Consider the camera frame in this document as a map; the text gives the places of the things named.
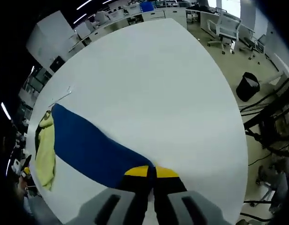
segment ceiling light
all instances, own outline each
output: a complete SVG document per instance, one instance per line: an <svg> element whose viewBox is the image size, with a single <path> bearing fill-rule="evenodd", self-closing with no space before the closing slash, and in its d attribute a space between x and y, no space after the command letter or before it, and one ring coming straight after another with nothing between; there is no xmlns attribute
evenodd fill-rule
<svg viewBox="0 0 289 225"><path fill-rule="evenodd" d="M7 173L8 173L8 168L9 168L10 161L11 161L11 159L8 160L7 170L6 170L6 176L7 176Z"/></svg>
<svg viewBox="0 0 289 225"><path fill-rule="evenodd" d="M35 69L35 66L32 67L31 73L29 74L29 76L33 73L34 69Z"/></svg>
<svg viewBox="0 0 289 225"><path fill-rule="evenodd" d="M81 4L78 8L77 8L77 10L79 10L80 8L82 8L83 6L85 6L86 4L88 4L89 2L91 2L92 0L88 0L88 1L86 1L85 3L83 3L83 4Z"/></svg>
<svg viewBox="0 0 289 225"><path fill-rule="evenodd" d="M107 0L107 1L103 2L103 4L106 4L106 3L109 2L109 1L112 1L112 0Z"/></svg>
<svg viewBox="0 0 289 225"><path fill-rule="evenodd" d="M4 113L6 114L6 116L8 117L8 119L11 120L11 117L10 117L10 115L9 115L9 113L8 113L5 105L4 105L4 103L1 103L0 106L2 106L2 108L3 108L3 110L4 110Z"/></svg>
<svg viewBox="0 0 289 225"><path fill-rule="evenodd" d="M82 15L79 19L77 19L76 21L74 21L74 24L77 23L80 19L82 19L84 16L86 16L86 13L84 15Z"/></svg>

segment yellow tape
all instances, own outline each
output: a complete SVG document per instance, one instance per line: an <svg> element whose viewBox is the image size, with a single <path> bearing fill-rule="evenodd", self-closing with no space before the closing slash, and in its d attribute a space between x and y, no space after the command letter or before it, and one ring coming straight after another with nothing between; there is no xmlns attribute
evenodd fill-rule
<svg viewBox="0 0 289 225"><path fill-rule="evenodd" d="M128 170L125 175L146 177L148 174L148 165L134 167Z"/></svg>
<svg viewBox="0 0 289 225"><path fill-rule="evenodd" d="M157 178L178 177L178 174L171 169L156 166Z"/></svg>

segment office chair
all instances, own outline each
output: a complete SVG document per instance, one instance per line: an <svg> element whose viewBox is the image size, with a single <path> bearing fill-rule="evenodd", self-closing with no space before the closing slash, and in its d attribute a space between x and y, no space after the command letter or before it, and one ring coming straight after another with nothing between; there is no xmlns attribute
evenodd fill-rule
<svg viewBox="0 0 289 225"><path fill-rule="evenodd" d="M248 49L251 52L251 55L248 57L248 60L251 60L255 57L255 54L253 51L257 51L261 54L265 53L265 34L263 34L259 39L256 39L252 37L252 39L249 39L248 37L244 38L245 43L248 45L248 47L239 48L240 51L243 51L244 49Z"/></svg>
<svg viewBox="0 0 289 225"><path fill-rule="evenodd" d="M225 54L223 38L230 39L232 43L233 41L238 41L240 24L241 19L225 11L221 11L217 23L207 20L209 31L219 37L220 40L211 40L207 43L207 45L210 46L211 44L221 44L222 54Z"/></svg>

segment floor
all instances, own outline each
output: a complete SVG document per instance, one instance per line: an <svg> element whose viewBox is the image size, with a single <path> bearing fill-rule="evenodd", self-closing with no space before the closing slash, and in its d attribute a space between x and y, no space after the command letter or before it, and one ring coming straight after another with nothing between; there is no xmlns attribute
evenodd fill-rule
<svg viewBox="0 0 289 225"><path fill-rule="evenodd" d="M274 65L268 59L266 59L265 55L259 54L257 52L255 53L256 55L255 58L253 58L252 60L248 60L250 52L239 51L240 47L245 46L241 42L236 44L234 48L235 54L232 54L229 51L229 49L226 48L225 50L226 54L223 55L220 45L207 46L207 42L214 38L212 38L212 36L203 31L200 28L199 23L188 24L187 28L188 31L198 39L198 41L205 47L205 49L210 53L210 55L215 60L215 62L221 69L223 75L225 76L227 82L229 83L239 106L250 105L252 103L255 103L256 101L258 101L259 99L261 99L262 97L264 97L266 94L268 94L273 90L274 84L276 84L277 81L273 81L267 85L262 85L260 92L258 92L255 96L253 96L248 102L241 101L236 95L236 87L240 83L244 72L250 72L254 74L257 77L257 79L261 82L277 74L277 70L274 67ZM252 117L253 115L242 117L243 122L246 122ZM255 133L259 133L258 126L252 127L251 130ZM246 140L248 147L248 164L254 162L259 158L263 158L269 154L267 150L262 149L261 144L255 141L254 138L246 136ZM268 165L269 161L270 157L258 161L257 163L248 167L248 181L245 194L246 200L259 200L267 192L267 188L257 186L255 184L255 180L257 178L259 166ZM249 206L249 204L246 203L243 204L242 212L266 219L271 217L271 214L268 211L269 206L270 206L269 204L260 204L252 208ZM243 216L239 217L239 220L241 219L245 219L246 221L251 220L251 218Z"/></svg>

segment drawer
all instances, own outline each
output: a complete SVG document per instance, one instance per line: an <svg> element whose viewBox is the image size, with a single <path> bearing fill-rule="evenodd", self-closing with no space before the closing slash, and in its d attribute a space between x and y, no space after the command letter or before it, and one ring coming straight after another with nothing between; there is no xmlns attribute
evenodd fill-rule
<svg viewBox="0 0 289 225"><path fill-rule="evenodd" d="M165 19L165 17L153 18L153 19L150 19L150 20L161 20L161 19Z"/></svg>
<svg viewBox="0 0 289 225"><path fill-rule="evenodd" d="M152 11L148 13L143 13L142 18L144 21L149 21L156 18L165 18L163 11Z"/></svg>
<svg viewBox="0 0 289 225"><path fill-rule="evenodd" d="M95 30L92 34L89 35L89 38L93 42L93 41L96 41L99 38L101 38L107 34L108 34L108 32L104 28L102 28L99 30Z"/></svg>
<svg viewBox="0 0 289 225"><path fill-rule="evenodd" d="M166 9L164 10L165 18L185 17L186 11L182 9Z"/></svg>

